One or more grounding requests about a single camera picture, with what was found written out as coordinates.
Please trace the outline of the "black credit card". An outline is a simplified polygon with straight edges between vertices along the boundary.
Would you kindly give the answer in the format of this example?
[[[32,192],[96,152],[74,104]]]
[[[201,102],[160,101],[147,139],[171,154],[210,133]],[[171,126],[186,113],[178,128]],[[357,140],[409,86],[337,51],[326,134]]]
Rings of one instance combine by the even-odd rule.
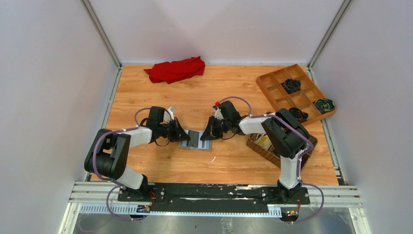
[[[201,131],[189,130],[188,135],[190,140],[188,141],[188,147],[198,149],[200,148],[200,136]]]

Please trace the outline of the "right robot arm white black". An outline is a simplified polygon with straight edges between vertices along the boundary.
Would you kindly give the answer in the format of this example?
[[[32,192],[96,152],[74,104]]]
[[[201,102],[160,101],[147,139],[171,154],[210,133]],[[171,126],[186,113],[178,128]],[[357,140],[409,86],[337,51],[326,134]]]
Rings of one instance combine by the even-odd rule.
[[[241,116],[229,100],[216,102],[213,108],[215,114],[209,117],[200,139],[222,139],[228,131],[235,135],[266,135],[274,147],[274,153],[281,160],[276,198],[288,202],[297,197],[302,187],[302,156],[314,148],[309,133],[302,124],[285,108],[258,116]]]

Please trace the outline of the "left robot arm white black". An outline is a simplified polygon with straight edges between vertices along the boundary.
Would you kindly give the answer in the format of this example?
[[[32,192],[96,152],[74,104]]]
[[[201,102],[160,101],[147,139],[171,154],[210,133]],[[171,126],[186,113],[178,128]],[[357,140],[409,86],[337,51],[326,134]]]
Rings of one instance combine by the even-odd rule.
[[[138,200],[150,195],[148,178],[127,165],[129,150],[156,143],[159,138],[169,143],[191,139],[171,108],[152,106],[148,110],[148,117],[136,122],[135,127],[98,130],[84,161],[85,171],[115,183],[122,192]]]

